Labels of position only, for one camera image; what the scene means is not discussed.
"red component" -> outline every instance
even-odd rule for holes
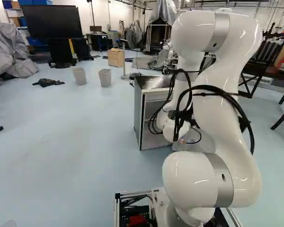
[[[144,216],[142,215],[132,216],[130,217],[129,224],[127,226],[133,227],[133,226],[137,226],[137,225],[144,224],[144,223],[147,223],[147,220],[145,219]]]

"black cable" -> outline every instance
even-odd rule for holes
[[[158,132],[158,131],[156,131],[156,129],[155,129],[155,127],[154,127],[154,122],[155,122],[155,119],[157,118],[157,116],[158,116],[160,110],[163,108],[163,106],[164,106],[166,103],[169,102],[169,99],[170,99],[170,97],[171,97],[171,95],[172,95],[172,92],[173,92],[173,89],[174,89],[175,79],[176,79],[176,76],[177,76],[177,74],[178,74],[179,72],[184,73],[184,75],[185,75],[185,77],[186,77],[186,79],[187,79],[187,82],[188,82],[188,86],[191,87],[191,81],[190,81],[189,75],[188,75],[188,73],[187,73],[185,70],[183,70],[183,69],[177,69],[176,71],[174,71],[174,74],[172,75],[172,77],[171,77],[171,79],[170,79],[170,83],[169,83],[169,93],[168,93],[168,95],[167,95],[167,98],[166,98],[164,104],[163,104],[157,111],[155,111],[155,113],[151,116],[150,120],[148,121],[148,129],[149,129],[149,131],[150,131],[152,134],[154,134],[154,135],[158,135],[158,134],[162,134],[162,133],[163,133],[163,132]],[[192,93],[192,91],[191,91],[191,92],[189,92],[188,102],[187,102],[187,104],[186,104],[186,107],[184,108],[184,111],[186,111],[187,108],[189,107],[189,105],[191,104],[192,98],[193,98],[193,93]]]
[[[244,120],[244,122],[245,122],[245,124],[247,126],[247,129],[249,131],[250,152],[251,152],[251,154],[253,154],[254,153],[254,148],[255,148],[255,138],[254,138],[254,134],[253,134],[252,128],[250,126],[250,123],[248,121],[248,118],[245,115],[245,113],[244,113],[243,109],[241,108],[241,106],[239,105],[239,103],[230,94],[228,94],[224,90],[222,90],[222,89],[220,89],[218,87],[212,86],[212,85],[197,85],[197,86],[194,86],[194,87],[190,87],[190,88],[186,89],[185,91],[183,91],[180,94],[178,102],[177,102],[176,112],[179,112],[179,106],[180,106],[180,102],[181,102],[182,98],[185,96],[185,94],[187,92],[191,92],[192,90],[207,90],[207,91],[214,92],[217,95],[221,96],[222,98],[225,98],[227,101],[230,102],[230,104],[233,107],[235,107],[237,109],[237,111],[241,115],[241,117]],[[178,137],[179,137],[179,129],[183,126],[183,122],[184,122],[182,119],[184,119],[184,117],[181,118],[181,121],[179,122],[179,114],[176,114],[175,130],[174,130],[174,141],[176,141],[178,139]]]
[[[187,143],[187,144],[196,144],[196,143],[200,142],[201,139],[202,139],[202,134],[201,134],[197,129],[195,129],[195,128],[193,128],[193,127],[192,127],[192,129],[199,133],[200,138],[199,138],[196,142],[185,142],[185,143]]]

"pole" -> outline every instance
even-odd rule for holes
[[[122,43],[123,46],[123,76],[126,78],[126,73],[125,73],[125,43]]]
[[[109,25],[110,25],[110,11],[109,11],[109,0],[107,0],[107,5],[108,5],[108,20],[109,20]]]
[[[94,18],[94,10],[93,10],[93,3],[90,2],[90,5],[91,5],[91,13],[93,15],[93,23],[94,23],[94,26],[95,26],[95,18]]]

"yellow object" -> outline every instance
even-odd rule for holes
[[[70,44],[70,49],[71,49],[72,58],[73,58],[73,59],[78,58],[77,55],[76,55],[76,53],[75,53],[75,51],[74,51],[74,47],[73,47],[73,45],[72,45],[71,39],[68,39],[68,42],[69,42],[69,44]]]
[[[69,39],[68,42],[70,43],[71,53],[72,53],[72,54],[75,54],[74,47],[73,47],[73,45],[72,45],[71,39]]]
[[[116,67],[122,67],[124,61],[123,50],[112,48],[108,51],[108,64]]]

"black cloth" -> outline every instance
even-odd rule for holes
[[[51,85],[60,85],[60,84],[65,84],[65,83],[59,80],[53,80],[53,79],[39,79],[38,82],[33,83],[33,85],[40,85],[41,87],[48,87]]]

